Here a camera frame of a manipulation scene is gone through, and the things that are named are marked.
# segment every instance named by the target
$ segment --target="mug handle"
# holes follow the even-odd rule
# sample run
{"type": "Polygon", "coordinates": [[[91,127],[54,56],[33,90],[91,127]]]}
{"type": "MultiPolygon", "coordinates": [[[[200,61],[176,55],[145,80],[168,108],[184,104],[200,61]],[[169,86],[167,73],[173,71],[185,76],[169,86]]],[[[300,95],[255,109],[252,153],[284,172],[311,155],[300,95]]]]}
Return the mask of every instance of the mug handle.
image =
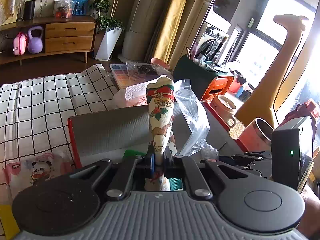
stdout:
{"type": "Polygon", "coordinates": [[[233,115],[230,117],[230,119],[233,120],[233,125],[230,126],[228,123],[227,123],[227,125],[228,125],[228,126],[230,127],[230,129],[231,129],[231,128],[233,128],[233,127],[237,124],[237,121],[236,121],[236,119],[234,118],[233,115]]]}

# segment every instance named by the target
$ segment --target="potted plant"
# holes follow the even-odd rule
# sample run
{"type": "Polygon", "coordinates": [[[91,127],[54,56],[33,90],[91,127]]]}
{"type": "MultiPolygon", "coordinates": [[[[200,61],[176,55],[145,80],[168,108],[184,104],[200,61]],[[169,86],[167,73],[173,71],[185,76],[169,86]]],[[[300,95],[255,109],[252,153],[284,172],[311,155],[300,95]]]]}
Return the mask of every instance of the potted plant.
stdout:
{"type": "Polygon", "coordinates": [[[94,58],[100,61],[108,61],[112,58],[112,51],[116,42],[124,30],[123,23],[114,19],[119,0],[114,0],[110,17],[108,16],[110,0],[93,0],[91,7],[94,9],[94,15],[97,17],[98,27],[96,32],[105,31],[102,42],[98,50],[94,50],[94,58]]]}

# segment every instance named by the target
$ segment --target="white planter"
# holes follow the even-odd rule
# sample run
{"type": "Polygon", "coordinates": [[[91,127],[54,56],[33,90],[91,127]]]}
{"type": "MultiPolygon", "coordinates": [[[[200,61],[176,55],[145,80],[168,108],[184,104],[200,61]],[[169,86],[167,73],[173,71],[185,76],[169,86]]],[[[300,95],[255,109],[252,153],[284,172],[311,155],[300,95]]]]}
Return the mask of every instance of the white planter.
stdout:
{"type": "Polygon", "coordinates": [[[114,28],[106,32],[97,51],[93,52],[94,58],[100,61],[108,61],[112,58],[111,53],[122,32],[120,28],[114,28]]]}

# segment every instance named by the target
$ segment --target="metal screw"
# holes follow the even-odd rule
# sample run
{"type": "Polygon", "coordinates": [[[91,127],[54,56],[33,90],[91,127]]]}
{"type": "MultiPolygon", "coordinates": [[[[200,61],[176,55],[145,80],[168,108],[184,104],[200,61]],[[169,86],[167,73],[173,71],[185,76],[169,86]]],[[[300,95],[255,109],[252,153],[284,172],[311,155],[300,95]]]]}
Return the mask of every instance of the metal screw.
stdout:
{"type": "Polygon", "coordinates": [[[211,193],[207,189],[200,188],[195,190],[195,195],[198,197],[208,197],[211,195],[211,193]]]}
{"type": "Polygon", "coordinates": [[[123,194],[123,192],[119,189],[110,189],[107,191],[108,197],[120,197],[123,194]]]}

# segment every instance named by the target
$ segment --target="pink case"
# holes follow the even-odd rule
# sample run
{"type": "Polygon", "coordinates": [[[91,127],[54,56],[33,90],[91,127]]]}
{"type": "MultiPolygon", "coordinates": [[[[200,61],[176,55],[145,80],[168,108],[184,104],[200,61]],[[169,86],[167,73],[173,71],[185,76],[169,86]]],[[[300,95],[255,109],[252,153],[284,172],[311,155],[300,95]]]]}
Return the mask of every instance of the pink case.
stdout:
{"type": "Polygon", "coordinates": [[[14,55],[22,55],[25,53],[27,47],[27,36],[23,32],[19,32],[13,40],[14,55]]]}

